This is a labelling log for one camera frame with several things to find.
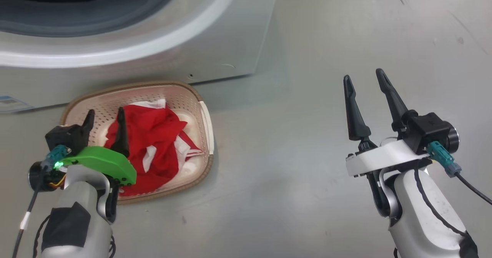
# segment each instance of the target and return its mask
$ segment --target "cable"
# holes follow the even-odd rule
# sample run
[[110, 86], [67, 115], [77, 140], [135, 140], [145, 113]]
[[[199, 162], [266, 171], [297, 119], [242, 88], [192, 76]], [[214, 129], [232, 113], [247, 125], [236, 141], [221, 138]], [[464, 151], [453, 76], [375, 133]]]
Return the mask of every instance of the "cable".
[[463, 184], [465, 184], [465, 186], [470, 188], [470, 190], [472, 190], [473, 193], [476, 193], [479, 197], [483, 198], [483, 200], [485, 200], [488, 204], [492, 205], [492, 200], [490, 200], [490, 198], [488, 198], [486, 195], [484, 195], [482, 192], [480, 192], [474, 186], [472, 186], [472, 184], [470, 184], [468, 181], [466, 181], [466, 179], [464, 179], [460, 173], [458, 173], [458, 172], [455, 173], [455, 176], [458, 177], [458, 179], [460, 179], [460, 181], [463, 182]]
[[455, 232], [456, 234], [459, 234], [459, 235], [462, 235], [462, 237], [469, 237], [470, 235], [468, 235], [467, 233], [464, 233], [460, 230], [458, 230], [457, 228], [455, 228], [453, 225], [450, 225], [450, 223], [448, 223], [437, 211], [436, 209], [434, 208], [434, 206], [432, 206], [431, 202], [429, 201], [429, 198], [427, 198], [427, 195], [426, 193], [424, 192], [424, 188], [422, 187], [422, 182], [420, 181], [420, 176], [419, 176], [419, 170], [418, 169], [415, 169], [415, 181], [417, 182], [417, 188], [419, 189], [419, 192], [420, 194], [422, 195], [422, 198], [424, 199], [424, 202], [425, 204], [427, 204], [427, 207], [430, 208], [430, 210], [432, 211], [432, 213], [434, 214], [434, 216], [440, 220], [442, 222], [442, 224], [444, 224], [444, 226], [446, 226], [447, 228], [453, 230], [453, 232]]
[[28, 225], [29, 216], [30, 216], [30, 213], [32, 211], [32, 207], [34, 206], [34, 203], [36, 201], [37, 193], [39, 193], [39, 190], [41, 189], [41, 184], [43, 182], [44, 172], [45, 172], [45, 168], [41, 169], [41, 172], [39, 172], [39, 179], [38, 179], [39, 181], [37, 182], [34, 193], [32, 194], [32, 198], [31, 198], [31, 201], [29, 203], [28, 210], [27, 210], [27, 212], [26, 212], [26, 214], [25, 214], [25, 216], [21, 222], [19, 234], [17, 235], [17, 239], [15, 240], [14, 253], [12, 253], [12, 258], [17, 257], [17, 252], [19, 251], [19, 245], [21, 244], [21, 239], [22, 239], [22, 235], [24, 233], [24, 229]]
[[113, 250], [113, 252], [111, 253], [111, 255], [109, 255], [109, 258], [113, 258], [116, 253], [116, 242], [114, 236], [111, 236], [111, 248], [109, 250], [111, 251], [111, 249]]
[[51, 186], [54, 186], [54, 187], [57, 187], [57, 188], [58, 188], [58, 186], [60, 186], [60, 184], [61, 184], [63, 181], [65, 181], [65, 176], [66, 176], [66, 174], [65, 174], [65, 175], [64, 175], [64, 176], [60, 179], [60, 181], [59, 181], [58, 183], [56, 183], [56, 184], [55, 184], [55, 183], [51, 182], [49, 185], [51, 185]]
[[51, 215], [48, 215], [46, 219], [39, 225], [39, 229], [36, 232], [36, 237], [34, 238], [34, 245], [32, 246], [32, 258], [36, 258], [37, 256], [37, 241], [41, 235], [41, 229], [43, 229], [44, 224], [50, 219]]

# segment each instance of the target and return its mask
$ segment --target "metal floor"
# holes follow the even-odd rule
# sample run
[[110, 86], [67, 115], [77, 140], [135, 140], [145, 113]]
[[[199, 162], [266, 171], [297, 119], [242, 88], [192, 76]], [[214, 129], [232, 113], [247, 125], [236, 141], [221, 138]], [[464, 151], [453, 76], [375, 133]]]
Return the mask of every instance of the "metal floor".
[[[392, 257], [388, 221], [365, 178], [348, 177], [342, 78], [350, 74], [374, 142], [393, 136], [374, 71], [409, 109], [436, 112], [460, 132], [462, 175], [492, 195], [492, 0], [277, 0], [258, 72], [197, 85], [216, 136], [198, 186], [120, 206], [116, 258]], [[0, 249], [9, 256], [32, 191], [26, 173], [46, 155], [63, 107], [0, 115]], [[492, 253], [492, 207], [433, 165], [481, 257]], [[59, 191], [39, 195], [19, 257]]]

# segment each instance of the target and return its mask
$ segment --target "laundry basket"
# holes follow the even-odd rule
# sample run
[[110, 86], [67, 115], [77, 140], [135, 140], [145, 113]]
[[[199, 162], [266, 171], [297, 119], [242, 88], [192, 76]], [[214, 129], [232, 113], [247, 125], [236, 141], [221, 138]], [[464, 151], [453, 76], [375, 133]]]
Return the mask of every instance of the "laundry basket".
[[95, 121], [88, 145], [104, 146], [106, 133], [116, 118], [118, 107], [163, 98], [181, 121], [188, 122], [184, 131], [204, 155], [191, 158], [192, 166], [180, 169], [171, 181], [159, 189], [141, 195], [120, 196], [118, 204], [152, 200], [177, 193], [200, 183], [207, 176], [214, 159], [214, 134], [207, 106], [197, 91], [185, 83], [146, 82], [113, 87], [85, 95], [71, 102], [63, 113], [62, 125], [81, 125], [87, 112], [94, 109]]

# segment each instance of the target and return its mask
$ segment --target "cable connector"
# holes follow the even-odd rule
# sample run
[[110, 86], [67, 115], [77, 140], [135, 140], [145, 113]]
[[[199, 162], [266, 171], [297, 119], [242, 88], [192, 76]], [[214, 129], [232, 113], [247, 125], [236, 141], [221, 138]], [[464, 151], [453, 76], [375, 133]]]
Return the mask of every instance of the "cable connector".
[[55, 163], [67, 157], [70, 152], [72, 152], [72, 150], [67, 148], [66, 146], [55, 146], [55, 148], [51, 150], [46, 155], [46, 158], [41, 162], [42, 169], [46, 171], [51, 171]]
[[436, 160], [444, 167], [444, 170], [449, 177], [455, 177], [456, 173], [461, 172], [461, 167], [455, 163], [454, 157], [444, 148], [444, 146], [435, 141], [427, 146], [427, 153], [429, 153], [430, 158]]

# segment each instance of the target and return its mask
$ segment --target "black tape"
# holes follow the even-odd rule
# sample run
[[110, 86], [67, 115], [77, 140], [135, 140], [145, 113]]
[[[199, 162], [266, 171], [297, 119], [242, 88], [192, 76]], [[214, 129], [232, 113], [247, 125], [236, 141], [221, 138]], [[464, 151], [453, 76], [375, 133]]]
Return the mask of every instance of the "black tape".
[[70, 208], [53, 208], [41, 250], [58, 246], [84, 247], [90, 222], [91, 214], [78, 202]]

